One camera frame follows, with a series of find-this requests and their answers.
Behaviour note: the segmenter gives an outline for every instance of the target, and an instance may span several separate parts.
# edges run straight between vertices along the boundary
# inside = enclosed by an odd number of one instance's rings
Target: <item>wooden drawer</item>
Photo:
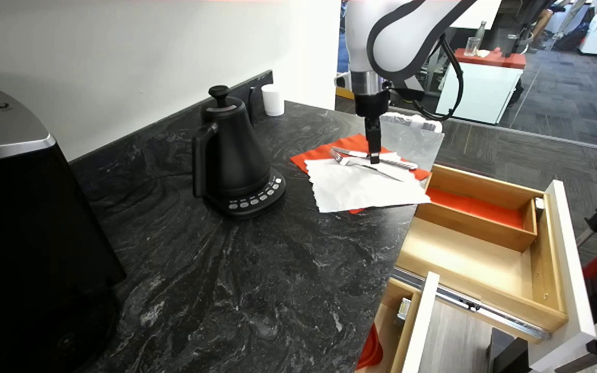
[[[433,166],[421,219],[477,237],[515,250],[538,239],[536,199],[541,191]]]
[[[473,186],[480,186],[485,192],[484,202],[490,204],[494,197],[500,207],[533,216],[536,237],[520,239],[526,246],[502,244],[502,240],[480,232],[485,217],[451,207],[440,207],[440,214],[433,214],[433,207],[419,207],[397,267],[419,278],[429,271],[440,273],[443,289],[490,307],[491,312],[480,312],[477,307],[469,307],[469,310],[498,329],[533,342],[531,365],[538,370],[565,359],[565,343],[595,337],[565,184],[555,180],[547,191],[533,191],[440,166],[435,180],[444,170],[449,175],[446,191],[458,192],[457,186],[463,186],[466,191],[461,194],[477,197]],[[541,199],[543,210],[536,207],[536,197]],[[507,224],[498,224],[498,227],[513,237]],[[531,325],[529,329],[543,329],[545,333],[524,333],[522,327],[500,323],[495,314],[511,314],[519,325]]]
[[[424,346],[437,296],[440,275],[428,273],[424,290],[390,279],[375,314],[384,359],[375,366],[358,373],[416,373],[421,366]],[[397,314],[403,298],[411,298],[406,322]]]

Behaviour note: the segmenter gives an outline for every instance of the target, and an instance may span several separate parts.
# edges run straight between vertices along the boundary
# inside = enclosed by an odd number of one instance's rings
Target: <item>open drawer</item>
[[[390,279],[375,314],[384,359],[358,373],[416,373],[421,366],[424,346],[437,296],[440,275],[428,273],[424,290]],[[398,320],[403,298],[409,298],[406,320]]]
[[[484,204],[494,194],[495,207],[504,210],[509,202],[507,207],[519,211],[524,224],[522,234],[517,234],[517,226],[495,224],[477,211],[440,206],[435,214],[433,206],[419,207],[397,269],[418,278],[440,273],[440,287],[446,290],[440,298],[463,303],[463,309],[494,327],[529,339],[531,365],[538,370],[554,359],[565,360],[565,348],[595,337],[565,184],[554,180],[547,191],[533,191],[435,166],[435,175],[444,173],[451,180],[449,192],[463,186],[463,194],[476,197],[472,186],[480,186]],[[495,226],[495,234],[485,237],[485,231],[480,231],[481,222]],[[504,232],[520,244],[504,244]]]

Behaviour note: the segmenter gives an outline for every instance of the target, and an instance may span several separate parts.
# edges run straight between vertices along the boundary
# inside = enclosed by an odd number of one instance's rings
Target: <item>white wall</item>
[[[0,90],[70,160],[265,68],[288,99],[332,108],[339,14],[340,0],[7,0]]]

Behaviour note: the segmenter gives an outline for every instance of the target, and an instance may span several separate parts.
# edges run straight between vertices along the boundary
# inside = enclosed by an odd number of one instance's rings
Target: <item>white paper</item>
[[[398,173],[394,166],[343,166],[334,160],[307,160],[307,173],[313,182],[313,194],[322,214],[350,211],[362,207],[429,204],[421,182],[409,173],[403,180],[386,173]]]

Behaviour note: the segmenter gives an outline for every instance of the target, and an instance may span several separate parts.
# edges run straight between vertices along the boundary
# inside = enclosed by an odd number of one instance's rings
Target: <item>wooden box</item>
[[[449,206],[421,206],[397,265],[419,275],[435,271],[444,287],[543,332],[565,325],[550,211],[533,206],[536,197],[545,194],[444,166],[433,170],[432,188],[517,211],[524,217],[524,227]],[[507,325],[498,327],[538,339]]]
[[[421,219],[524,250],[538,237],[536,199],[539,191],[477,176],[472,173],[435,166]]]

